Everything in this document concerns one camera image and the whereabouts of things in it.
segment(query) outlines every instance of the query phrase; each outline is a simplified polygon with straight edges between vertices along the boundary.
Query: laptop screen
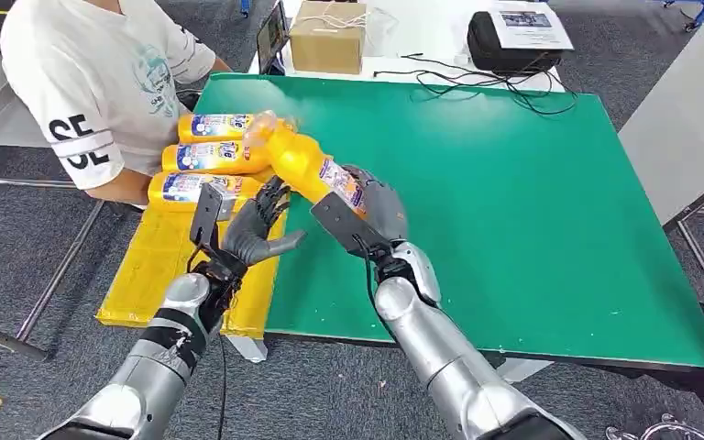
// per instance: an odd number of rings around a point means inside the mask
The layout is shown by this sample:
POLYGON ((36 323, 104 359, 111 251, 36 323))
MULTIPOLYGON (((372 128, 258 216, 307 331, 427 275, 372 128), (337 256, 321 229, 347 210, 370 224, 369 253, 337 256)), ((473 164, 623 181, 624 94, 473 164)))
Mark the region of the laptop screen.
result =
POLYGON ((261 74, 269 70, 271 62, 287 40, 287 22, 284 16, 284 5, 280 0, 258 32, 258 63, 261 74))

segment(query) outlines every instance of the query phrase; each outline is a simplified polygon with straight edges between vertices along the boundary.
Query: white paper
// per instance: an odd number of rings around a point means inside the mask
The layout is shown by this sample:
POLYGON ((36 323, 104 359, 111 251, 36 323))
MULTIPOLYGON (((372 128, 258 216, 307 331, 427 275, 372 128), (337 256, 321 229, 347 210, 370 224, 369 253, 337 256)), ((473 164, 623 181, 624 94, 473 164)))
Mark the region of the white paper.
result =
POLYGON ((546 3, 494 2, 489 16, 502 48, 573 49, 566 29, 546 3))

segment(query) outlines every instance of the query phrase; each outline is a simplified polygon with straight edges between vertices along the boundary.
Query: cardboard box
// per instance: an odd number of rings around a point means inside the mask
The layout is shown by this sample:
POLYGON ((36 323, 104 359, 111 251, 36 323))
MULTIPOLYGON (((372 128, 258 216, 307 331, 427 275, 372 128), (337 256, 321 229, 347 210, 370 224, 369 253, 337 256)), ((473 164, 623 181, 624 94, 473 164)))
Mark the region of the cardboard box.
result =
POLYGON ((366 6, 360 3, 303 2, 290 30, 295 70, 360 73, 366 29, 333 27, 322 19, 307 17, 325 15, 348 21, 365 13, 366 6))

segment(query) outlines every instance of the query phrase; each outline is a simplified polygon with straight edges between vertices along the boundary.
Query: bottle label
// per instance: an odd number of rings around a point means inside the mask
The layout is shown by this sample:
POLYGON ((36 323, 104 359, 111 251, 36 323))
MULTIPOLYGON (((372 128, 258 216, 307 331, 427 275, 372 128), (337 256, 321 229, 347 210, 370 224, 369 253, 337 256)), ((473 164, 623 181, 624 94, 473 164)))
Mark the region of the bottle label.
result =
POLYGON ((182 171, 214 168, 220 161, 232 162, 241 154, 241 144, 235 141, 180 144, 177 147, 177 168, 182 171))
POLYGON ((194 115, 190 131, 194 136, 226 136, 244 134, 252 115, 194 115))
POLYGON ((349 171, 341 168, 330 159, 323 161, 320 169, 320 179, 327 184, 331 190, 341 196, 350 208, 359 213, 366 213, 363 204, 363 189, 358 185, 358 181, 352 177, 349 171))
POLYGON ((169 174, 163 183, 163 199, 174 202, 198 202, 201 185, 214 182, 225 188, 223 199, 235 199, 241 192, 243 180, 237 176, 214 176, 210 174, 169 174))

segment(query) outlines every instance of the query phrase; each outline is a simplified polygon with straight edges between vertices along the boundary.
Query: robotic arm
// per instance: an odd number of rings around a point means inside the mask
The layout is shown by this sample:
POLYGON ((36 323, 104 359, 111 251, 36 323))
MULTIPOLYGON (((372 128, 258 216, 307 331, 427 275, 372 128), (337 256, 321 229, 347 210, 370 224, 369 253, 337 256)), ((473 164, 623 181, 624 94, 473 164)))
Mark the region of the robotic arm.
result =
POLYGON ((303 239, 304 232, 297 231, 279 240, 266 240, 288 207, 280 200, 289 191, 276 177, 263 185, 228 225, 221 249, 216 222, 219 215, 227 214, 221 209, 225 191, 205 184, 192 220, 190 239, 196 251, 188 260, 189 273, 171 283, 163 304, 109 383, 39 439, 162 438, 196 363, 210 338, 219 333, 223 312, 248 267, 296 248, 303 239), (191 268, 199 251, 209 261, 191 268))
POLYGON ((367 221, 328 194, 312 213, 347 252, 376 264, 372 301, 457 439, 584 440, 503 380, 440 308, 430 259, 406 241, 406 215, 395 191, 346 167, 364 190, 367 221))
MULTIPOLYGON (((378 288, 369 297, 392 338, 457 439, 585 440, 567 423, 527 399, 496 373, 440 308, 441 293, 428 257, 407 241, 398 195, 363 170, 350 168, 364 188, 366 220, 334 193, 312 213, 350 253, 376 266, 378 288)), ((188 379, 247 268, 296 248, 303 232, 273 242, 268 232, 287 204, 289 191, 273 178, 248 201, 225 232, 219 248, 217 216, 222 192, 202 189, 192 221, 196 252, 210 260, 190 268, 166 291, 125 362, 109 383, 42 440, 162 438, 188 379)))

